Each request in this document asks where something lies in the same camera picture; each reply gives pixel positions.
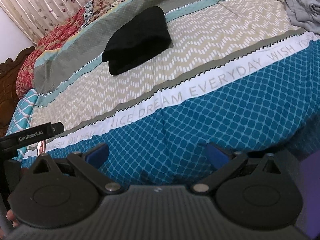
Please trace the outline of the person's left hand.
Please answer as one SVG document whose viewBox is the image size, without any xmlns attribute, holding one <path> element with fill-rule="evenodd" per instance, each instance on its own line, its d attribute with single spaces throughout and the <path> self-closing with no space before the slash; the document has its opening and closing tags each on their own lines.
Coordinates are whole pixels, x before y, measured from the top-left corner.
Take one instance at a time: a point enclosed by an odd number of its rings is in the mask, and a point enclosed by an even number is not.
<svg viewBox="0 0 320 240">
<path fill-rule="evenodd" d="M 12 212 L 12 210 L 9 210 L 6 214 L 6 218 L 8 221 L 10 221 L 12 223 L 12 226 L 14 228 L 17 228 L 19 226 L 19 222 L 17 220 L 17 218 L 15 217 L 14 213 Z"/>
</svg>

